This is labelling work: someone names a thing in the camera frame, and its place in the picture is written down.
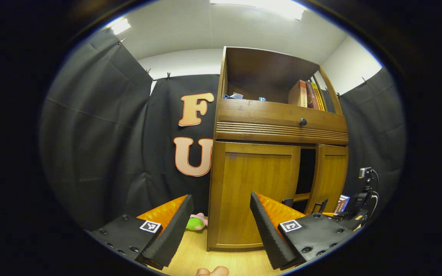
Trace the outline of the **black backdrop cloth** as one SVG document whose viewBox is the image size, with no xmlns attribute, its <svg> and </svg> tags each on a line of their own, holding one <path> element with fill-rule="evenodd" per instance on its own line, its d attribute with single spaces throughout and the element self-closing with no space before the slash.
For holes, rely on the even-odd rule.
<svg viewBox="0 0 442 276">
<path fill-rule="evenodd" d="M 198 126 L 180 127 L 181 97 L 218 94 L 219 74 L 152 77 L 119 39 L 96 33 L 67 56 L 44 101 L 39 149 L 56 197 L 84 229 L 93 231 L 127 213 L 140 215 L 185 194 L 194 212 L 208 212 L 210 174 L 193 177 L 174 163 L 173 139 L 193 139 L 192 166 L 201 163 L 200 139 L 214 138 L 215 102 Z M 375 168 L 377 211 L 391 199 L 407 145 L 407 123 L 392 75 L 382 68 L 340 100 L 350 131 L 344 194 L 357 192 L 361 166 Z"/>
</svg>

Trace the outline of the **wooden double-door shoe cabinet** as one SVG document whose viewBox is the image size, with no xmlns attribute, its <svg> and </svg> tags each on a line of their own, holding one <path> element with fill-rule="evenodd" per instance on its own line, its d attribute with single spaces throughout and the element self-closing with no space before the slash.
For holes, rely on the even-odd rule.
<svg viewBox="0 0 442 276">
<path fill-rule="evenodd" d="M 259 101 L 259 97 L 264 97 L 267 99 L 266 102 L 288 104 L 289 91 L 299 80 L 317 84 L 324 101 L 325 112 L 344 116 L 337 93 L 321 65 L 287 54 L 253 48 L 223 49 L 216 105 L 225 94 L 233 93 L 242 94 L 243 100 Z M 214 134 L 213 147 L 217 141 L 300 147 L 300 171 L 295 194 L 311 192 L 317 144 L 216 140 Z"/>
</svg>

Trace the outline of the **tan book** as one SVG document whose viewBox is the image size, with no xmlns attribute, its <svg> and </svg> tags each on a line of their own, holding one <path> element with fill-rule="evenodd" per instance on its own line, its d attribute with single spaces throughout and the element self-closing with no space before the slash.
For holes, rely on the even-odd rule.
<svg viewBox="0 0 442 276">
<path fill-rule="evenodd" d="M 288 104 L 307 108 L 307 84 L 299 80 L 288 93 Z"/>
</svg>

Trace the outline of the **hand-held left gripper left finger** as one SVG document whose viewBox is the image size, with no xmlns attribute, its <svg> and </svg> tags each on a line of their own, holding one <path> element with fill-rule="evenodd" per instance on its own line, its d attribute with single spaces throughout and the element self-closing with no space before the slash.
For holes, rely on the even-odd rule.
<svg viewBox="0 0 442 276">
<path fill-rule="evenodd" d="M 192 211 L 187 194 L 142 215 L 122 214 L 88 234 L 125 258 L 162 270 L 177 252 Z"/>
</svg>

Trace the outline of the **wooden cabinet door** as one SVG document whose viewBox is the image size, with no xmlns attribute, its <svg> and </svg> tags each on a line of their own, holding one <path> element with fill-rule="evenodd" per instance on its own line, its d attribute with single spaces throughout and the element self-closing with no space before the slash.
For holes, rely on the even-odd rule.
<svg viewBox="0 0 442 276">
<path fill-rule="evenodd" d="M 316 145 L 316 162 L 305 215 L 317 211 L 316 203 L 328 200 L 322 212 L 333 212 L 345 184 L 349 149 L 342 146 Z"/>
<path fill-rule="evenodd" d="M 214 144 L 208 212 L 208 250 L 263 246 L 250 209 L 253 192 L 281 201 L 296 193 L 300 147 Z"/>
</svg>

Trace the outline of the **green pink plush toy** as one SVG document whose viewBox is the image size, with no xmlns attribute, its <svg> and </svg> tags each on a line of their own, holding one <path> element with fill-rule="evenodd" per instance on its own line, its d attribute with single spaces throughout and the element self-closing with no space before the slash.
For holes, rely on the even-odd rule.
<svg viewBox="0 0 442 276">
<path fill-rule="evenodd" d="M 186 230 L 201 231 L 208 225 L 208 220 L 203 213 L 192 214 L 186 224 Z"/>
</svg>

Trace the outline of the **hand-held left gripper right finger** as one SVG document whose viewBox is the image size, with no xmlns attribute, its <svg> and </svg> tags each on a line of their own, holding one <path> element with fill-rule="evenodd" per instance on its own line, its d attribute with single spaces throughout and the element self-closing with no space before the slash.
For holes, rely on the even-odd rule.
<svg viewBox="0 0 442 276">
<path fill-rule="evenodd" d="M 257 192 L 250 209 L 273 269 L 319 258 L 354 232 L 321 213 L 305 215 Z"/>
</svg>

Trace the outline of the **brown cardboard box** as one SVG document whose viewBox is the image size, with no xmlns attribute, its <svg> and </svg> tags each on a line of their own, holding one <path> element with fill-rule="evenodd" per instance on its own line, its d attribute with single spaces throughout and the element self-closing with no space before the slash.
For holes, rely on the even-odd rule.
<svg viewBox="0 0 442 276">
<path fill-rule="evenodd" d="M 350 201 L 350 197 L 346 195 L 341 195 L 337 201 L 337 206 L 335 208 L 335 213 L 343 212 L 346 209 L 347 204 Z"/>
</svg>

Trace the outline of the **small ceiling light strip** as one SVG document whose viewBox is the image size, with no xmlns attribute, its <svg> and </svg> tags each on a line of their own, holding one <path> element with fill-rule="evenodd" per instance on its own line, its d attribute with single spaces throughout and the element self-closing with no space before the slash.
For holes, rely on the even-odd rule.
<svg viewBox="0 0 442 276">
<path fill-rule="evenodd" d="M 127 18 L 120 18 L 113 21 L 109 28 L 112 30 L 114 35 L 119 35 L 124 33 L 126 30 L 129 30 L 131 26 Z"/>
</svg>

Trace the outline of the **wooden cabinet drawer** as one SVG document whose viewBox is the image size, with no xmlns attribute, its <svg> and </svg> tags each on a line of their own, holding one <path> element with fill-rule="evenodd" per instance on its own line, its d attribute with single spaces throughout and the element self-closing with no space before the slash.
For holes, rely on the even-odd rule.
<svg viewBox="0 0 442 276">
<path fill-rule="evenodd" d="M 300 127 L 301 118 L 308 122 Z M 216 140 L 348 145 L 345 117 L 276 102 L 221 99 L 216 105 Z"/>
</svg>

